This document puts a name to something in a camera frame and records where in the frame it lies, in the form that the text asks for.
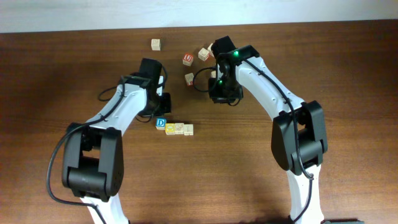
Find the blue D wooden block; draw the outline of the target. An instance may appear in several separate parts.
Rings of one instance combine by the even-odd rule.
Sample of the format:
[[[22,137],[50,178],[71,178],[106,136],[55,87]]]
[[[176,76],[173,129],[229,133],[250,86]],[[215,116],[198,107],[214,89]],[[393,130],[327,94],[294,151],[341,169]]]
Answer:
[[[165,130],[167,120],[165,118],[157,118],[155,122],[155,127],[158,130]]]

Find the yellow O wooden block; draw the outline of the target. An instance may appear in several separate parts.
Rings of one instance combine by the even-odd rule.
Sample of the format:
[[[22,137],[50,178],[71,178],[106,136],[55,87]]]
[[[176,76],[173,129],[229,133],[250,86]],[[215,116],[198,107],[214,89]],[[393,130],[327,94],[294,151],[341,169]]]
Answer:
[[[166,123],[165,133],[166,135],[175,135],[175,123]]]

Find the elephant picture wooden block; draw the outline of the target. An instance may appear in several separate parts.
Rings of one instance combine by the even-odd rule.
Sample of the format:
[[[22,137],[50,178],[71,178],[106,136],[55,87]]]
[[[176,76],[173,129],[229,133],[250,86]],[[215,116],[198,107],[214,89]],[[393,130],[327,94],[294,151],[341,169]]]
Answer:
[[[183,123],[175,123],[175,134],[176,135],[184,135],[184,124]]]

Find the letter I wooden block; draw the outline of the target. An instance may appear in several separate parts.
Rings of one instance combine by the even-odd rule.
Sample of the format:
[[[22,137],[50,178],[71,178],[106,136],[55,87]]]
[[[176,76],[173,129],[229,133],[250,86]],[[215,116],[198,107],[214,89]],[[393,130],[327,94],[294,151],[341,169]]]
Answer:
[[[185,136],[193,136],[194,135],[194,128],[192,124],[184,124],[183,126],[183,134]]]

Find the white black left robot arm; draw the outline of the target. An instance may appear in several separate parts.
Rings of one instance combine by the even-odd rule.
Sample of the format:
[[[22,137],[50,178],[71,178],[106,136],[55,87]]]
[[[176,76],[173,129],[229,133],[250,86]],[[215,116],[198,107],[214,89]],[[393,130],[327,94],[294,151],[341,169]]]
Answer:
[[[144,58],[138,72],[122,77],[98,114],[68,127],[62,184],[88,207],[95,223],[129,223],[118,195],[124,176],[122,136],[136,116],[170,112],[165,81],[162,64]]]

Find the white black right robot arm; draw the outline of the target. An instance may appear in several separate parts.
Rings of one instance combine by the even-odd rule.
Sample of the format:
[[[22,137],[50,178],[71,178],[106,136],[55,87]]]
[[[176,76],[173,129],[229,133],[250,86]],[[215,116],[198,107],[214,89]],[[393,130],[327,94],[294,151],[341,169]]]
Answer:
[[[232,40],[215,40],[211,51],[216,75],[209,79],[214,103],[239,103],[246,88],[272,120],[271,151],[286,171],[292,223],[322,223],[319,174],[327,152],[325,117],[317,101],[305,102],[288,90],[267,68],[251,45],[235,47]]]

